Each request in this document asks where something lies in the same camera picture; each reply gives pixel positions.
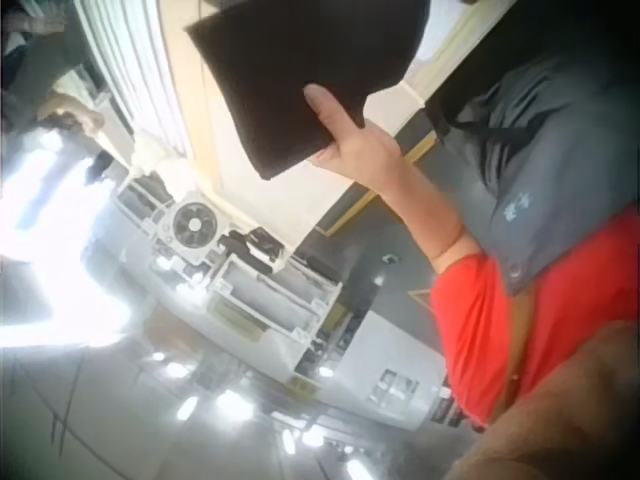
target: brown fabric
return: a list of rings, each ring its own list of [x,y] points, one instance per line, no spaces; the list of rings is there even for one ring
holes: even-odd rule
[[[505,388],[489,420],[495,423],[516,401],[526,365],[527,346],[535,318],[535,285],[532,283],[511,300],[511,344]]]

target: wrist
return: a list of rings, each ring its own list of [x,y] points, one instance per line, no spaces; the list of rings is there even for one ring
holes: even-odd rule
[[[385,181],[376,193],[385,201],[405,195],[416,174],[419,172],[415,167],[402,158],[387,172]]]

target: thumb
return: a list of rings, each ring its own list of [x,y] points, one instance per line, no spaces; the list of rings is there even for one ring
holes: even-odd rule
[[[340,143],[358,132],[358,126],[329,90],[311,84],[305,87],[304,96],[318,115],[318,120],[329,130],[336,142]]]

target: fan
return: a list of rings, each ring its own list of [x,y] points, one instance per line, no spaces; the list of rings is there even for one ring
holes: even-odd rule
[[[216,214],[199,202],[180,207],[173,218],[173,233],[184,247],[196,249],[209,245],[218,229]]]

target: yellow trim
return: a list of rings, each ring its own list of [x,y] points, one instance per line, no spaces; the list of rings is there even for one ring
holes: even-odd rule
[[[406,160],[409,163],[416,163],[420,160],[424,155],[426,155],[438,142],[438,137],[435,132],[430,132],[426,137],[424,137],[418,145],[413,147],[413,149],[406,155]],[[349,220],[355,217],[364,207],[366,207],[371,200],[377,197],[377,194],[371,190],[369,190],[360,200],[358,200],[355,204],[351,206],[349,210],[347,210],[342,217],[338,219],[336,223],[334,223],[328,230],[323,231],[320,228],[316,228],[317,231],[322,233],[323,235],[330,237],[334,235],[338,230],[344,227]]]
[[[427,295],[431,293],[431,289],[427,288],[424,290],[412,290],[410,292],[407,292],[407,294],[413,298],[416,302],[418,302],[420,305],[422,305],[423,307],[425,307],[427,310],[429,310],[431,313],[433,313],[433,308],[431,307],[431,305],[427,302],[425,302],[424,300],[422,300],[421,296],[422,295]]]

